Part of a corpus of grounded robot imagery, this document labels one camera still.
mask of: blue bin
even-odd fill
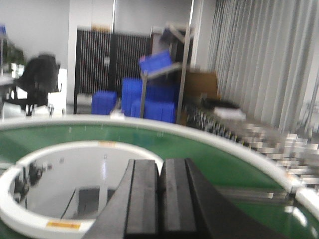
[[[92,114],[109,115],[116,105],[117,94],[113,91],[97,91],[92,96]]]
[[[131,115],[132,103],[141,99],[142,80],[139,78],[124,78],[122,86],[121,108],[126,116]]]
[[[172,61],[169,51],[165,50],[151,56],[146,56],[140,60],[139,64],[142,72],[147,72],[150,74],[164,67],[170,66]]]
[[[131,117],[140,117],[141,101],[134,101],[131,109]],[[175,105],[173,102],[145,101],[144,118],[175,123]]]
[[[122,111],[131,116],[132,103],[142,96],[142,80],[139,78],[124,78],[122,87]],[[173,102],[175,98],[174,85],[156,86],[147,85],[146,100],[155,102]]]

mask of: green conveyor belt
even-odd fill
[[[191,158],[208,180],[218,186],[279,189],[281,186],[255,167],[212,146],[169,133],[102,124],[32,126],[0,131],[0,162],[16,162],[37,149],[71,141],[112,140],[148,149],[163,159]],[[236,202],[258,221],[292,239],[318,238],[319,223],[301,206]],[[303,215],[306,223],[295,214]],[[0,222],[0,239],[25,238]]]

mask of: roller conveyor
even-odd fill
[[[221,119],[213,111],[197,104],[185,105],[188,126],[228,138],[268,156],[302,183],[319,188],[318,144],[308,143],[294,133],[279,133],[257,122]]]

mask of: office chair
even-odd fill
[[[39,55],[31,59],[24,70],[23,75],[14,81],[14,98],[11,97],[5,101],[11,104],[20,105],[22,110],[28,110],[26,115],[32,115],[34,106],[48,106],[48,94],[60,92],[58,88],[58,75],[60,65],[55,62],[52,55]],[[27,98],[18,99],[16,87],[27,92]],[[50,114],[53,113],[53,107],[50,107]]]

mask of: desk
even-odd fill
[[[2,119],[2,108],[3,108],[3,97],[10,91],[10,88],[13,86],[14,78],[11,74],[0,75],[0,119]]]

